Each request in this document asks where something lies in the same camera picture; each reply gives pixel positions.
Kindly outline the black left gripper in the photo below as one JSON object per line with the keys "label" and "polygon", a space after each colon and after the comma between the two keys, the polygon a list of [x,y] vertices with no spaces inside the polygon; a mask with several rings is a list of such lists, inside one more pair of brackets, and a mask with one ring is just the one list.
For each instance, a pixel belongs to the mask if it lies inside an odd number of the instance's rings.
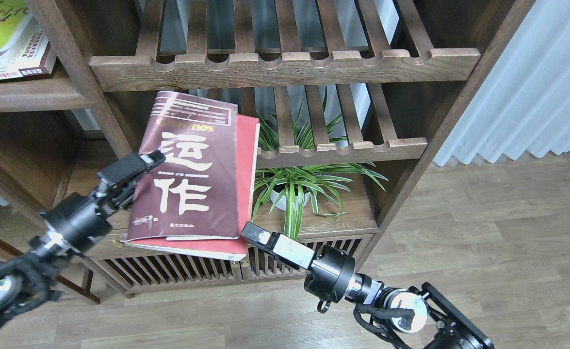
{"label": "black left gripper", "polygon": [[89,251],[111,231],[107,219],[120,210],[116,204],[130,204],[138,180],[164,161],[159,150],[130,153],[97,173],[97,196],[73,193],[52,210],[40,212],[47,232],[39,239],[39,254]]}

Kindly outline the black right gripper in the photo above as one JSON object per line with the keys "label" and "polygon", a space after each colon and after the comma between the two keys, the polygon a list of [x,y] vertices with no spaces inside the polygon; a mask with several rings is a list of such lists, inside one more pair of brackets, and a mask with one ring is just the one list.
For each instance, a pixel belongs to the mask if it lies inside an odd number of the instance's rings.
{"label": "black right gripper", "polygon": [[313,249],[302,243],[252,222],[245,224],[241,236],[294,270],[309,269],[304,289],[320,299],[317,311],[321,314],[327,312],[331,303],[342,298],[353,303],[372,304],[384,289],[383,282],[355,272],[355,259],[344,250],[324,244],[316,256]]}

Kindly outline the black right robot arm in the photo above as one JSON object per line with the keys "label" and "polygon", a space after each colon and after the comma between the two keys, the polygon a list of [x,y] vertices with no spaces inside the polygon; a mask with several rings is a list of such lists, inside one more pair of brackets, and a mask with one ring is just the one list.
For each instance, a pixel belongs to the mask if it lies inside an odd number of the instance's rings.
{"label": "black right robot arm", "polygon": [[323,245],[318,251],[254,223],[241,234],[258,249],[288,267],[307,271],[304,288],[319,298],[317,310],[331,303],[354,303],[356,322],[396,349],[406,349],[400,333],[416,333],[432,318],[437,327],[429,349],[492,349],[493,342],[429,283],[421,289],[389,287],[356,272],[355,259],[344,250]]}

